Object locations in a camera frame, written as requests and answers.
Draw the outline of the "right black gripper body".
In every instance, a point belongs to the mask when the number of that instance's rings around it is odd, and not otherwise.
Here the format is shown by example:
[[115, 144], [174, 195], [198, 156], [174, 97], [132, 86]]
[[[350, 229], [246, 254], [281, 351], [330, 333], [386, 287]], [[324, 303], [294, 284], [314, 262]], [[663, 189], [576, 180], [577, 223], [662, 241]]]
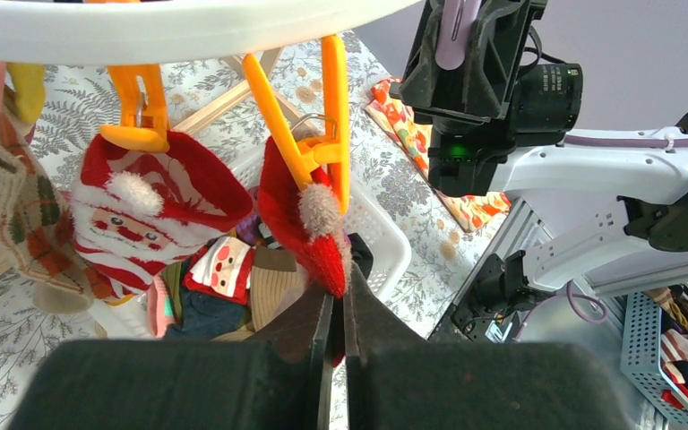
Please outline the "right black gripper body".
[[444, 2], [425, 2], [402, 81], [390, 94], [424, 124], [435, 116], [472, 124], [504, 118], [531, 23], [542, 18], [546, 2], [482, 1], [465, 61], [452, 71], [434, 60]]

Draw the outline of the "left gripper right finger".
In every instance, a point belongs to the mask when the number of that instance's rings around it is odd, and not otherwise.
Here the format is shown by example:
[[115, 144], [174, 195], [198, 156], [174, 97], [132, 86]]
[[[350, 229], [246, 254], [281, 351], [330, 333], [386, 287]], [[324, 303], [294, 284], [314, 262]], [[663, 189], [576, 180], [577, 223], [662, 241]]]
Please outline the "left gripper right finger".
[[606, 368], [567, 343], [431, 342], [355, 281], [343, 299], [353, 429], [629, 429]]

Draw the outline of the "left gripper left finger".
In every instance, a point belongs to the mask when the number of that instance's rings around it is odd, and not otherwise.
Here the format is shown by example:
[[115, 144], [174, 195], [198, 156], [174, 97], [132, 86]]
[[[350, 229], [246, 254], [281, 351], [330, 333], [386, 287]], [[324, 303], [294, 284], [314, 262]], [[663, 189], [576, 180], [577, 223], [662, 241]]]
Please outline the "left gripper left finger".
[[317, 288], [247, 340], [77, 340], [35, 373], [12, 429], [318, 429], [335, 302]]

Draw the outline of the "red striped santa sock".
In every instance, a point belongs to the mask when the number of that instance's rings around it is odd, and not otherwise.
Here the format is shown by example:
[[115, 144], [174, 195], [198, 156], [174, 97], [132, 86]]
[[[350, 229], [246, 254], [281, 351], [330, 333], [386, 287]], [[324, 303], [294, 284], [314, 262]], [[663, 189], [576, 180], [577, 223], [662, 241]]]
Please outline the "red striped santa sock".
[[70, 192], [74, 247], [105, 276], [110, 297], [139, 295], [173, 262], [229, 232], [253, 208], [229, 167], [186, 133], [163, 153], [97, 135]]

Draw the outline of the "white round clip hanger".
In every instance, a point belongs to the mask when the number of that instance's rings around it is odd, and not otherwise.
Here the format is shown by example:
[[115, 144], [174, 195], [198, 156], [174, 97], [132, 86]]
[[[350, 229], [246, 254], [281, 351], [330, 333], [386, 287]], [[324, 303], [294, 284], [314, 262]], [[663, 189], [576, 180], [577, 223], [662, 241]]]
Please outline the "white round clip hanger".
[[0, 1], [0, 61], [164, 64], [254, 53], [350, 30], [409, 1]]

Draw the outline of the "lilac clothespin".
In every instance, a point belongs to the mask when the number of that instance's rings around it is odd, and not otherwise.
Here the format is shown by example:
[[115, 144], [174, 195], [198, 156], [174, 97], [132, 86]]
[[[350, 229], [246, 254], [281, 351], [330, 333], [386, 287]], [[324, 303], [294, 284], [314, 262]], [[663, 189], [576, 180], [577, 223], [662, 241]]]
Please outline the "lilac clothespin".
[[443, 70], [452, 71], [465, 61], [471, 28], [481, 0], [446, 0], [439, 27], [434, 60]]

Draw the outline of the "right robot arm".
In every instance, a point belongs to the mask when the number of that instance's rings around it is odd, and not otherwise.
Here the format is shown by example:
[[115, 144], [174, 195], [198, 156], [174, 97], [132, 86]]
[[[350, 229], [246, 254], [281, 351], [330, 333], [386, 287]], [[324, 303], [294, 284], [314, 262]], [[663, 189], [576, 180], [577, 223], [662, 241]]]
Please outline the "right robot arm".
[[429, 1], [394, 95], [430, 185], [503, 192], [550, 232], [483, 288], [616, 296], [688, 282], [688, 1]]

